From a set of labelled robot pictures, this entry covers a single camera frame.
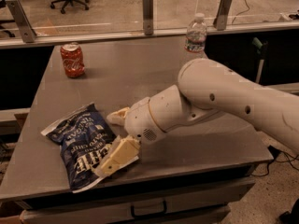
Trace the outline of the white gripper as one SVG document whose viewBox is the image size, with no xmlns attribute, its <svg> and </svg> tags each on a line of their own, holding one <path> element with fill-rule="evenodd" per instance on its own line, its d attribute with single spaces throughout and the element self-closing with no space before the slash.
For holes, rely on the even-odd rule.
<svg viewBox="0 0 299 224">
<path fill-rule="evenodd" d="M 130 135 L 118 136 L 98 167 L 99 175 L 112 175 L 138 159 L 140 143 L 154 144 L 165 138 L 150 114 L 150 98 L 146 97 L 130 108 L 125 107 L 107 115 L 113 125 L 123 126 Z"/>
</svg>

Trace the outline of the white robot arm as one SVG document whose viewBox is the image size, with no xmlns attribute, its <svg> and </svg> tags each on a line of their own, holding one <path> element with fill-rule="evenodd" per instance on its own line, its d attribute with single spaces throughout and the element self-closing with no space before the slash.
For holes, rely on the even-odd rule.
<svg viewBox="0 0 299 224">
<path fill-rule="evenodd" d="M 112 175 L 136 158 L 142 144 L 156 143 L 178 127 L 214 119 L 220 112 L 249 122 L 299 152 L 298 96 L 262 86 L 202 58 L 181 67 L 176 85 L 107 116 L 127 136 L 116 138 L 100 171 Z"/>
</svg>

